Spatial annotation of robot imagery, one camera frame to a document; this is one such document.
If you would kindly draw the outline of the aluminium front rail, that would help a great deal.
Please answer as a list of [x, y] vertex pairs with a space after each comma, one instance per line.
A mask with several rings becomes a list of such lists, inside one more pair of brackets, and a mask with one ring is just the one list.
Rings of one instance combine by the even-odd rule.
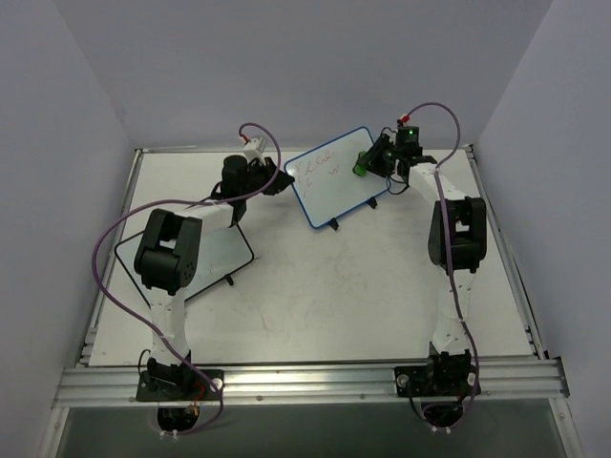
[[[222, 368], [214, 382], [228, 406], [438, 401], [439, 397], [397, 395], [393, 369], [408, 365], [422, 364], [234, 365]], [[67, 369], [61, 376], [53, 404], [56, 407], [140, 406], [143, 402], [136, 400], [139, 375], [133, 367]], [[560, 360], [488, 359], [480, 365], [479, 385], [482, 400], [553, 399], [569, 394]]]

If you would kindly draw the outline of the blue framed whiteboard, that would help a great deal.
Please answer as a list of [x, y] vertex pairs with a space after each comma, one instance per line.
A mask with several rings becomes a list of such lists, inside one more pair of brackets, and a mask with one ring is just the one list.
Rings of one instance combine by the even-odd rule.
[[382, 177], [372, 173], [360, 177], [352, 171], [359, 154], [372, 145], [371, 132], [362, 126], [284, 164], [284, 172], [294, 178], [293, 191], [312, 228], [329, 225], [387, 192]]

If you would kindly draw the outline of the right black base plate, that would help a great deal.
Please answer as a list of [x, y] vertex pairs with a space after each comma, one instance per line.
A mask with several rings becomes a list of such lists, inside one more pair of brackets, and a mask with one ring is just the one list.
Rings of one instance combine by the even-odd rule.
[[464, 399], [472, 394], [474, 373], [470, 370], [396, 366], [393, 369], [399, 397], [450, 397]]

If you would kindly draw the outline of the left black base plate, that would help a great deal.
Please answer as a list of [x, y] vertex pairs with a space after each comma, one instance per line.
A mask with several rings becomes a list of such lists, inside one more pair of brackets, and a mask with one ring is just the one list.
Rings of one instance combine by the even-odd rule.
[[136, 392], [138, 402], [170, 403], [220, 399], [221, 389], [214, 389], [209, 382], [193, 372], [170, 379], [152, 375], [148, 370], [139, 375]]

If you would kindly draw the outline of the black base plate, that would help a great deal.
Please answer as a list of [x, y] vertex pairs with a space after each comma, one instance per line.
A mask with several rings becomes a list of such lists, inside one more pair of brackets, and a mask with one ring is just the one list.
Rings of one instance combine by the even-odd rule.
[[396, 366], [393, 369], [399, 397], [450, 397], [464, 399], [472, 394], [474, 373], [470, 370]]
[[170, 379], [152, 375], [148, 370], [139, 375], [136, 392], [138, 402], [170, 403], [220, 399], [221, 389], [214, 389], [209, 382], [193, 372]]

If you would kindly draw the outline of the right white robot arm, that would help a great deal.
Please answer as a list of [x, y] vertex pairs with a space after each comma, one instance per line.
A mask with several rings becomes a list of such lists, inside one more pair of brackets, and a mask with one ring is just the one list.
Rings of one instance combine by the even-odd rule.
[[443, 394], [463, 383], [474, 386], [473, 335], [467, 309], [475, 274], [487, 254], [487, 208], [482, 198], [457, 188], [426, 156], [419, 128], [406, 119], [385, 128], [358, 164], [389, 184], [397, 181], [418, 193], [432, 208], [428, 256], [438, 269], [437, 321], [424, 382]]

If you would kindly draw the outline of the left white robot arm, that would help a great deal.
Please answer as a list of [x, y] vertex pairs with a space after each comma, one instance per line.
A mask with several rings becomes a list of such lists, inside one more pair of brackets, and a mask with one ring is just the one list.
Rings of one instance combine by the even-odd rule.
[[258, 190], [275, 196], [294, 181], [269, 157], [232, 155], [223, 161], [221, 181], [208, 198], [181, 212], [151, 212], [134, 268], [152, 294], [153, 345], [147, 373], [169, 399], [185, 398], [196, 380], [186, 339], [185, 296], [196, 277], [202, 240], [237, 225], [246, 212], [246, 201]]

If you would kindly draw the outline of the aluminium table edge frame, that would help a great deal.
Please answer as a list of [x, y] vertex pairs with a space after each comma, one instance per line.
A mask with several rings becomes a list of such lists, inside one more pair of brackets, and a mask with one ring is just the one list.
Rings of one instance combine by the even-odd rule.
[[479, 173], [475, 155], [475, 148], [473, 144], [468, 144], [465, 147], [465, 154], [471, 167], [477, 190], [486, 202], [488, 209], [488, 221], [492, 228], [495, 245], [501, 258], [510, 289], [514, 296], [518, 313], [520, 315], [522, 323], [524, 324], [529, 344], [533, 350], [533, 353], [539, 359], [548, 359], [549, 356], [542, 344], [534, 312], [530, 304], [528, 294], [524, 288], [524, 283], [517, 267], [514, 254], [510, 248], [510, 244], [507, 241], [503, 230], [501, 229], [499, 220], [495, 214], [493, 204], [488, 196], [487, 191], [485, 190], [483, 180]]

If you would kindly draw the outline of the green whiteboard eraser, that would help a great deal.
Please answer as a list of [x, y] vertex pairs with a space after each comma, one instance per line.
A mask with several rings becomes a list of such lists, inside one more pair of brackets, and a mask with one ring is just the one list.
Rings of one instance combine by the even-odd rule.
[[357, 160], [352, 168], [352, 172], [358, 177], [364, 177], [368, 172], [369, 153], [361, 151], [358, 154]]

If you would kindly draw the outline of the black framed whiteboard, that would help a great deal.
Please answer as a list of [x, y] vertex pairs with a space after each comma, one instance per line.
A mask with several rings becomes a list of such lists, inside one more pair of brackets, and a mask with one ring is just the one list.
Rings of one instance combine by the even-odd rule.
[[[151, 291], [146, 289], [134, 268], [142, 231], [121, 241], [115, 255], [144, 302], [151, 305]], [[186, 288], [185, 300], [190, 302], [216, 284], [226, 281], [234, 285], [233, 275], [254, 260], [254, 252], [239, 225], [215, 231], [200, 242], [198, 266], [194, 279]]]

